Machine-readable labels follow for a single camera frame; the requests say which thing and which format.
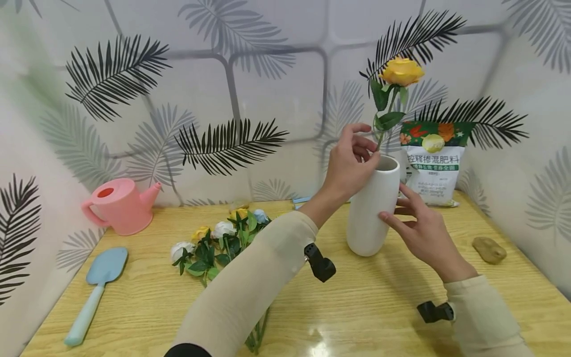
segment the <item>table surface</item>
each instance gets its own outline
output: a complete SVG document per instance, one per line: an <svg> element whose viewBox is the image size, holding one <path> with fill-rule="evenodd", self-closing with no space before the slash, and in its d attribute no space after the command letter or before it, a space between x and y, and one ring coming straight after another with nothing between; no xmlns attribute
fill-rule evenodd
<svg viewBox="0 0 571 357"><path fill-rule="evenodd" d="M441 209L450 234L460 252L504 297L528 345L537 356L570 355L571 304L464 194L456 192L455 199L460 207ZM292 204L253 203L254 208L274 218L290 211ZM109 229L22 357L162 357L189 305L203 290L197 279L179 276L170 265L170 248L190 240L199 226L225 219L227 209L158 208L141 233L117 236ZM260 355L460 356L451 324L425 324L416 311L424 301L445 301L438 276L412 256L392 230L377 255L353 254L345 243L348 209L345 204L317 236L337 274L322 284L307 264L303 267L272 305ZM476 236L495 239L507 250L507 258L496 266L482 261L471 246ZM123 275L107 285L84 343L65 346L63 340L93 289L85 282L91 262L117 246L129 251ZM240 350L239 356L249 355L245 347Z"/></svg>

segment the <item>blue object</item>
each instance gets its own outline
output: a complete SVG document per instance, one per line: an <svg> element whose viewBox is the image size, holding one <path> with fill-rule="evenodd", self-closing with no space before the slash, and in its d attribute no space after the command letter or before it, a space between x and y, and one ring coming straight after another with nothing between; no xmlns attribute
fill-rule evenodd
<svg viewBox="0 0 571 357"><path fill-rule="evenodd" d="M301 198L292 198L292 202L295 203L302 203L302 202L307 202L311 199L311 196L307 196L307 197L301 197Z"/></svg>
<svg viewBox="0 0 571 357"><path fill-rule="evenodd" d="M78 346L83 343L87 329L93 320L105 284L117 279L127 261L127 249L125 247L111 248L99 254L87 272L87 283L91 285L97 284L93 289L91 296L83 305L75 322L71 326L70 332L67 333L66 339L63 341L68 346Z"/></svg>
<svg viewBox="0 0 571 357"><path fill-rule="evenodd" d="M268 222L268 216L266 216L266 213L264 212L264 210L261 210L261 209L254 210L254 217L256 217L256 221L258 223L267 223Z"/></svg>

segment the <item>pink watering can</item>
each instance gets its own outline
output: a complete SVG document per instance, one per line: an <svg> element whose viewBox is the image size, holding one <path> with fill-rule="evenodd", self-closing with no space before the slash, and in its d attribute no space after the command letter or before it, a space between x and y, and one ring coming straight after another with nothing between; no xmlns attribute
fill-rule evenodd
<svg viewBox="0 0 571 357"><path fill-rule="evenodd" d="M133 180L115 179L99 186L91 198L81 204L81 209L98 226L111 226L118 235L131 235L141 232L151 223L151 207L159 191L158 182L139 194ZM95 215L91 206L97 207L106 220Z"/></svg>

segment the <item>person's left hand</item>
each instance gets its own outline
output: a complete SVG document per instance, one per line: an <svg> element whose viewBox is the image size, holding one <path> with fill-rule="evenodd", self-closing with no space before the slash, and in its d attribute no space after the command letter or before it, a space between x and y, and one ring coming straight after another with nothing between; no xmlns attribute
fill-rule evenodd
<svg viewBox="0 0 571 357"><path fill-rule="evenodd" d="M329 168L322 190L341 193L346 202L365 186L381 155L375 151L377 145L373 141L356 133L370 131L371 126L364 123L348 124L343 128L341 138L329 153Z"/></svg>

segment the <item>small stone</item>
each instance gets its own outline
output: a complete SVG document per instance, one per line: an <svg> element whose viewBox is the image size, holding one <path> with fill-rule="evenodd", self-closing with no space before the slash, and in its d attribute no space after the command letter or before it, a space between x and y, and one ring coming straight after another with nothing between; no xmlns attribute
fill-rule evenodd
<svg viewBox="0 0 571 357"><path fill-rule="evenodd" d="M490 264L499 264L508 255L505 249L488 237L475 237L472 241L472 247L476 249L485 262Z"/></svg>
<svg viewBox="0 0 571 357"><path fill-rule="evenodd" d="M248 209L249 207L250 207L250 202L248 200L237 199L236 201L230 203L230 205L228 206L228 213L232 213L232 211L237 210L239 208Z"/></svg>

